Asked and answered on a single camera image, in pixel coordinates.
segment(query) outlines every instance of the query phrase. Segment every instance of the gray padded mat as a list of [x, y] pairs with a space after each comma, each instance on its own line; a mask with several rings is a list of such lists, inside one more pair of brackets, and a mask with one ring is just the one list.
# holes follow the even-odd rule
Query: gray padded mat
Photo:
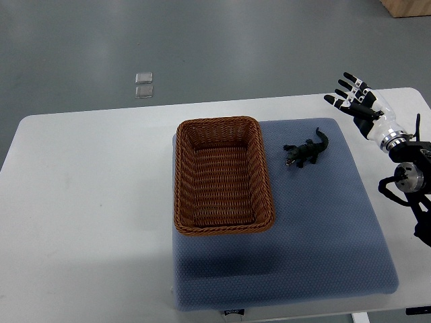
[[[275, 204], [260, 234], [186, 237], [173, 229], [179, 310], [393, 293], [398, 278], [338, 124], [330, 118], [260, 122]], [[287, 167], [283, 145], [329, 138], [315, 165]]]

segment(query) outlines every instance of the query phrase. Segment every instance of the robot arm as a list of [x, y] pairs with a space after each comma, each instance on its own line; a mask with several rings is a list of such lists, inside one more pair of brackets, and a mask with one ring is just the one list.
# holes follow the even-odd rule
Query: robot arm
[[[347, 91], [336, 89], [335, 93], [340, 98], [326, 95], [325, 100], [353, 116], [362, 135], [375, 141], [382, 151], [389, 153], [393, 162], [400, 163], [395, 168], [394, 176], [380, 181], [378, 190], [392, 201], [411, 207], [418, 221], [415, 236], [431, 246], [431, 201], [426, 196], [431, 194], [431, 143], [419, 141], [420, 115], [416, 120], [416, 133], [407, 134], [397, 124], [391, 106], [378, 91], [369, 88], [352, 74], [343, 75], [352, 83], [342, 79], [338, 81]], [[403, 201], [386, 187], [391, 182], [404, 193], [407, 201]]]

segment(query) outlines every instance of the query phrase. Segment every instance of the concrete floor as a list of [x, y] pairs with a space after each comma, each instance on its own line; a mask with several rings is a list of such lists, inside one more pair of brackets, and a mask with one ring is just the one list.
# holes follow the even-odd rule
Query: concrete floor
[[[344, 71], [431, 105], [430, 57], [431, 17], [394, 19], [378, 0], [0, 0], [0, 166], [31, 114], [327, 93]], [[141, 71], [154, 96], [137, 100]]]

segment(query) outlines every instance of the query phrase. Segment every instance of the green plastic crocodile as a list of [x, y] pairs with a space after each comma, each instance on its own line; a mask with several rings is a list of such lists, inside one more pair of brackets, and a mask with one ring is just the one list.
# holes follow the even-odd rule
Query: green plastic crocodile
[[304, 162], [307, 158], [311, 157], [309, 159], [309, 162], [312, 164], [315, 164], [317, 161], [317, 156], [319, 153], [324, 151], [328, 147], [328, 137], [321, 131], [319, 131], [319, 128], [316, 129], [316, 135], [319, 136], [320, 139], [322, 139], [321, 143], [313, 143], [311, 139], [305, 140], [305, 144], [297, 147], [295, 145], [284, 145], [283, 148], [288, 152], [288, 157], [286, 159], [286, 165], [290, 166], [292, 165], [296, 160], [299, 160], [296, 165], [299, 168], [304, 167]]

